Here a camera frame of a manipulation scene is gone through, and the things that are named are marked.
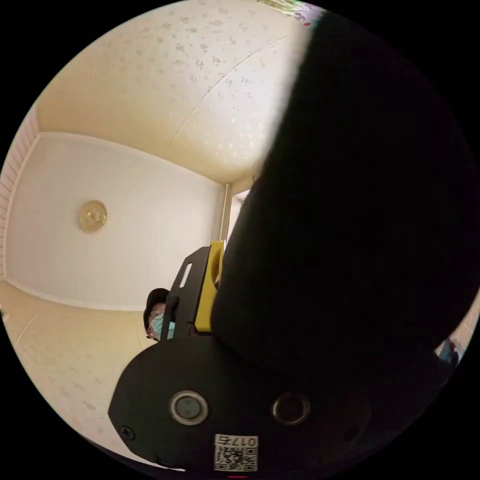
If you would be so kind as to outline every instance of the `qr code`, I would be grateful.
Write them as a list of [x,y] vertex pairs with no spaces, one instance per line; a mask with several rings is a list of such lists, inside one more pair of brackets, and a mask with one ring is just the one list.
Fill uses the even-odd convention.
[[257,436],[215,435],[215,467],[223,472],[256,472]]

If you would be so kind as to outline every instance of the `black cap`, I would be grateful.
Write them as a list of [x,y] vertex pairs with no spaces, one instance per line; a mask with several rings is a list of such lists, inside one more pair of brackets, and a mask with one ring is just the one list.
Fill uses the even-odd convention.
[[145,330],[149,328],[149,316],[152,311],[152,307],[155,304],[164,304],[167,301],[167,295],[170,292],[165,288],[156,288],[148,294],[146,299],[146,308],[143,312],[143,325],[145,325]]

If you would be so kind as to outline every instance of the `round ceiling light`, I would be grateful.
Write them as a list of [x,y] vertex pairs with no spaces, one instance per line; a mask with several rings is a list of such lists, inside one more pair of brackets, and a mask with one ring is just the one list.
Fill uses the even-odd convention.
[[88,201],[78,212],[78,223],[87,233],[100,230],[107,221],[107,209],[101,201]]

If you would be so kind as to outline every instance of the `lens ring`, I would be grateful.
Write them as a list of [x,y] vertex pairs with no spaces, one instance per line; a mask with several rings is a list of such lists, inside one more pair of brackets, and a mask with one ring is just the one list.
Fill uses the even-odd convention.
[[[290,399],[296,399],[300,402],[301,413],[297,418],[292,420],[287,420],[285,418],[282,418],[280,414],[280,409],[281,409],[282,403]],[[271,406],[271,416],[279,424],[286,425],[288,427],[294,427],[296,425],[301,424],[304,420],[306,420],[306,418],[310,414],[310,409],[311,409],[310,401],[305,395],[303,395],[302,393],[288,392],[288,393],[283,393],[273,402],[273,405]]]
[[[185,398],[193,399],[198,403],[199,414],[195,418],[185,418],[177,411],[177,404],[179,400]],[[168,404],[168,410],[174,420],[182,425],[187,426],[199,425],[204,422],[209,415],[209,406],[207,401],[199,393],[191,390],[179,391],[173,395]]]

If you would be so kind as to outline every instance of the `face mask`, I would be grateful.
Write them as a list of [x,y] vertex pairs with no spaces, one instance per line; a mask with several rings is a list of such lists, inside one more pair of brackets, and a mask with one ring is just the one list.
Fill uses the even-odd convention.
[[[151,321],[151,328],[157,340],[160,340],[163,323],[164,323],[163,313],[159,313],[158,315],[154,316],[153,320]],[[170,325],[168,325],[168,334],[166,336],[167,340],[170,340],[171,338],[173,338],[174,330],[175,330],[175,323],[171,321]]]

